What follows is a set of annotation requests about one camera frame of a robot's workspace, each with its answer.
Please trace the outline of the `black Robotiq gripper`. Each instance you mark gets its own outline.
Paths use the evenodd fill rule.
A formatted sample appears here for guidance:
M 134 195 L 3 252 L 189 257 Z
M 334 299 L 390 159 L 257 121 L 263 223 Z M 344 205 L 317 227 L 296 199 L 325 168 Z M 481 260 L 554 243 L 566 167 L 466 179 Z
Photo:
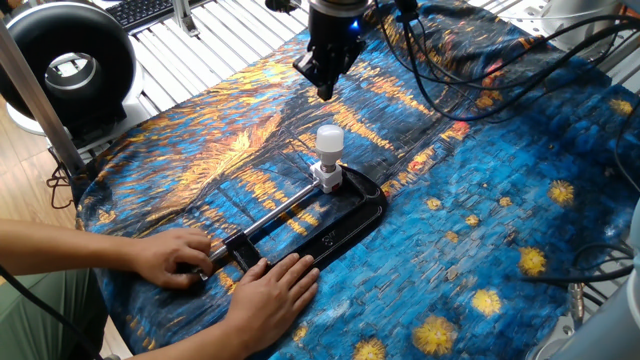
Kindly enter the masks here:
M 339 77 L 349 71 L 366 48 L 366 42 L 359 41 L 360 21 L 369 8 L 369 1 L 310 0 L 309 5 L 309 52 L 296 59 L 293 67 L 316 87 L 321 100 L 328 101 L 333 97 Z M 311 52 L 332 48 L 333 76 L 330 70 L 319 65 Z

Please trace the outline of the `person's left hand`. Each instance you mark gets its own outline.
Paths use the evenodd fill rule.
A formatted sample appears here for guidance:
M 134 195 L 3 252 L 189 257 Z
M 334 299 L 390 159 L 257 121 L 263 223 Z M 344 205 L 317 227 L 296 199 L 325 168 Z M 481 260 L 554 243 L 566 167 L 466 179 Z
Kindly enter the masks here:
M 135 240 L 128 250 L 130 268 L 145 280 L 162 288 L 187 289 L 201 279 L 198 273 L 178 270 L 180 265 L 213 273 L 209 259 L 211 241 L 201 230 L 171 229 Z

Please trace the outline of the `person's right hand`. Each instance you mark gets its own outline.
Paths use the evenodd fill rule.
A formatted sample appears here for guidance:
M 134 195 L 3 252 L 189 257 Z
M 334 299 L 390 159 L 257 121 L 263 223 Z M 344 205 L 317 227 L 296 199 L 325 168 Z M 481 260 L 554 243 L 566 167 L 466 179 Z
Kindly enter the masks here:
M 297 253 L 272 266 L 262 258 L 236 286 L 224 325 L 247 357 L 278 340 L 318 291 L 314 258 Z

